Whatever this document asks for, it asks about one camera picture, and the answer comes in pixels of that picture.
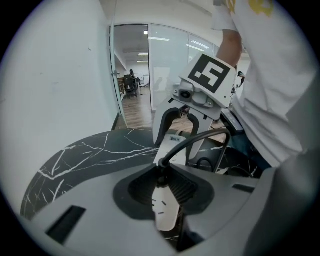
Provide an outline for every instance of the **black marble countertop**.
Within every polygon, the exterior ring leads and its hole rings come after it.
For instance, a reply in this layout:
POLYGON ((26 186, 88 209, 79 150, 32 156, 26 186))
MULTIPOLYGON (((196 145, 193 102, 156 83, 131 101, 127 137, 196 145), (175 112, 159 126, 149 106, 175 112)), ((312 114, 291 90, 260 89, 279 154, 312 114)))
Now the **black marble countertop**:
MULTIPOLYGON (((205 139, 197 156, 187 161, 196 166, 200 158, 218 160, 222 143, 205 139)), ((159 148, 153 143, 151 128, 107 131, 81 139, 51 157, 30 182, 20 214, 31 220, 43 207, 55 201, 80 183, 124 169, 152 164, 159 148)), ((238 166, 251 171, 256 164, 233 148, 227 148, 219 169, 238 166)), ((211 171, 203 161, 200 169, 211 171)))

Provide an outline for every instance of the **whiteboard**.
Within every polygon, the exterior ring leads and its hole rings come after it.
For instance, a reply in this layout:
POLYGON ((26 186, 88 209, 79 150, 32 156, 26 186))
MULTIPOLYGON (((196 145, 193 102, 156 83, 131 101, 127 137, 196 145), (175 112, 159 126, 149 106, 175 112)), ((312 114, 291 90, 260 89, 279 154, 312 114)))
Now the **whiteboard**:
POLYGON ((143 76, 144 76, 144 84, 145 84, 145 85, 150 84, 149 75, 148 75, 148 74, 145 74, 145 75, 143 75, 143 76))
POLYGON ((139 78, 140 82, 144 80, 144 73, 134 73, 135 78, 139 78))

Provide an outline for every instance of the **white wall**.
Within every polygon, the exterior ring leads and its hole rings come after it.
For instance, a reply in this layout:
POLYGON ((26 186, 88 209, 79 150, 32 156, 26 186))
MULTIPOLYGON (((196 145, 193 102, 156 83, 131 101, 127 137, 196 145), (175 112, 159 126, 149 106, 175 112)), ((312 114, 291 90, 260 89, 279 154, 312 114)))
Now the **white wall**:
POLYGON ((121 65, 115 65, 116 71, 119 73, 117 75, 118 78, 124 78, 127 74, 127 71, 121 65))
MULTIPOLYGON (((114 14, 114 0, 101 0, 107 15, 114 14)), ((165 25, 190 32, 217 46, 222 32, 211 30, 212 17, 178 0, 117 0, 115 24, 165 25)))
POLYGON ((119 66, 121 66, 121 69, 127 70, 127 65, 126 65, 126 58, 124 55, 123 50, 116 44, 114 44, 114 57, 115 59, 118 60, 119 66))
POLYGON ((1 63, 0 184, 16 213, 47 160, 113 126, 107 28, 98 0, 45 0, 1 63))

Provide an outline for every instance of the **black cable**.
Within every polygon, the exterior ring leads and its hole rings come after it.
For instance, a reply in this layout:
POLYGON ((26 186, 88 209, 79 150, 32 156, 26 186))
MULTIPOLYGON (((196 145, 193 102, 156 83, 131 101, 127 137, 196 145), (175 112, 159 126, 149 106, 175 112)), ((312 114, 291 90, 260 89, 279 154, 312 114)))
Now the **black cable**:
POLYGON ((243 168, 241 168, 239 166, 233 166, 233 167, 230 167, 228 169, 228 171, 232 170, 232 169, 239 169, 239 170, 243 171, 244 173, 246 173, 250 178, 253 178, 253 175, 250 172, 248 172, 246 169, 243 169, 243 168))
POLYGON ((211 136, 215 136, 215 135, 219 135, 219 134, 225 134, 226 138, 222 147, 222 151, 220 153, 220 156, 218 158, 218 161, 216 162, 216 165, 213 169, 213 172, 215 173, 218 168, 219 165, 222 161, 222 158, 224 157, 224 154, 226 152, 227 149, 227 145, 229 143, 230 140, 230 132, 228 129, 217 129, 217 130, 208 130, 202 133, 197 134, 196 136, 190 137, 188 139, 186 139, 185 141, 179 143, 178 145, 176 145, 173 149, 171 149, 171 151, 166 154, 166 156, 164 158, 161 158, 159 160, 159 167, 165 169, 167 167, 170 166, 170 160, 176 155, 178 154, 181 150, 185 149, 186 147, 189 147, 190 145, 192 145, 193 143, 196 143, 198 141, 201 141, 203 139, 209 138, 211 136))
POLYGON ((196 167, 197 167, 198 169, 200 169, 200 163, 201 163, 202 161, 207 161, 207 162, 209 163, 209 165, 211 166, 211 172, 214 172, 214 166, 213 166, 213 164, 211 163, 210 159, 209 159, 209 158, 206 158, 206 157, 202 157, 202 158, 200 158, 200 159, 198 160, 198 162, 196 162, 196 167))

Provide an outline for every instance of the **person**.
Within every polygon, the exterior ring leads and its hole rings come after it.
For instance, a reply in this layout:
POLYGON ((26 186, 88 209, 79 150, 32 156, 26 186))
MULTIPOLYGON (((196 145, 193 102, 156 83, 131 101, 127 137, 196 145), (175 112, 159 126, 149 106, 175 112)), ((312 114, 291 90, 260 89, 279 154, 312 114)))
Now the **person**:
POLYGON ((302 150, 286 114, 314 80, 319 64, 276 1, 218 0, 214 5, 212 29, 223 34, 216 57, 234 67, 244 43, 251 59, 243 92, 232 102, 245 134, 232 137, 229 146, 262 170, 277 167, 302 150))
POLYGON ((238 72, 238 77, 241 77, 241 83, 240 83, 240 87, 241 87, 242 84, 243 84, 244 81, 245 81, 246 76, 245 76, 244 73, 242 73, 241 71, 239 71, 239 72, 238 72))
POLYGON ((136 79, 135 73, 134 73, 134 71, 132 69, 130 69, 130 76, 133 79, 133 83, 136 84, 137 83, 137 79, 136 79))

